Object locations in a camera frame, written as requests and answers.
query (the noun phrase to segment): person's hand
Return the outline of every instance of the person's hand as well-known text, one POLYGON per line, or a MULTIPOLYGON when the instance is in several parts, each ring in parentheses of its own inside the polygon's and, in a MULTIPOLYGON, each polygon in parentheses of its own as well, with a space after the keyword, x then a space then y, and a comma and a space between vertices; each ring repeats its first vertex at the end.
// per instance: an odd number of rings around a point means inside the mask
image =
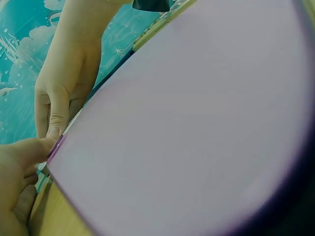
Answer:
POLYGON ((36 164, 46 161, 54 139, 26 139, 0 146, 0 235, 26 236, 35 196, 36 164))
POLYGON ((37 137, 61 135, 83 107, 98 73, 101 40, 81 45, 56 38, 35 83, 37 137))
POLYGON ((102 35, 122 4, 66 0, 35 83, 37 137, 61 135, 83 107, 98 73, 102 35))

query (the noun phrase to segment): wooden table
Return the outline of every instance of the wooden table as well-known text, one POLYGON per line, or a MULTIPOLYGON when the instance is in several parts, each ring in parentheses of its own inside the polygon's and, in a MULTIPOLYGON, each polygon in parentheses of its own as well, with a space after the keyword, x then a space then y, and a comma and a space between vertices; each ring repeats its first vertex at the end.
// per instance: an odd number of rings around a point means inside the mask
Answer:
POLYGON ((29 231, 31 236, 93 235, 49 178, 35 200, 29 231))

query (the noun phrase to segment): teal patterned fabric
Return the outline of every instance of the teal patterned fabric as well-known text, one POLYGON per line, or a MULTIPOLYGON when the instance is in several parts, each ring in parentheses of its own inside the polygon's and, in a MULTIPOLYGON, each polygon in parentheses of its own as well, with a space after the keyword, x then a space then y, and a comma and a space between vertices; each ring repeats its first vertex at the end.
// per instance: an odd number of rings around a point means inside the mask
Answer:
MULTIPOLYGON (((34 83, 63 4, 64 0, 0 0, 0 144, 36 136, 34 83)), ((159 16, 160 13, 135 10, 131 5, 120 10, 103 36, 96 83, 159 16)))

